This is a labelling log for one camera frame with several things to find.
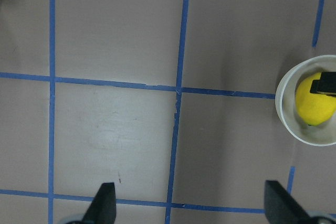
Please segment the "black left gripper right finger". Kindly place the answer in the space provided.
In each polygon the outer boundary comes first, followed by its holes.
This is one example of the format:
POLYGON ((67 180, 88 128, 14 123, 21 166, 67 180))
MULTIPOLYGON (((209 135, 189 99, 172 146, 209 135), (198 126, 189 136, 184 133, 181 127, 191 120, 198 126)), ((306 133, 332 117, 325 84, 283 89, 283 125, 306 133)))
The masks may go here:
POLYGON ((276 180, 265 181, 264 210, 269 223, 315 223, 276 180))

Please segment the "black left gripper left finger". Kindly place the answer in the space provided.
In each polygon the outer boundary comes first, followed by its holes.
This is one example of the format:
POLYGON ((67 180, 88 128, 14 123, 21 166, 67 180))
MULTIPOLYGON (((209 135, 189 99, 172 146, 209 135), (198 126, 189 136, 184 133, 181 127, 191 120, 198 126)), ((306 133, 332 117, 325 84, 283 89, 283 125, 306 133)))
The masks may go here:
POLYGON ((116 192, 114 183, 101 184, 81 223, 113 224, 116 220, 116 192))

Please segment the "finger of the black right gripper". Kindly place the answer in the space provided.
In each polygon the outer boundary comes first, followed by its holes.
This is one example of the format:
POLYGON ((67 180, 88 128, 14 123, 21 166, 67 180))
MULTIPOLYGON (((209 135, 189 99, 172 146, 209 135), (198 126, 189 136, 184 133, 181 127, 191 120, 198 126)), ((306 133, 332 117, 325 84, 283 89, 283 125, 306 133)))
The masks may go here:
POLYGON ((322 72, 319 78, 313 78, 310 93, 335 96, 335 72, 322 72))

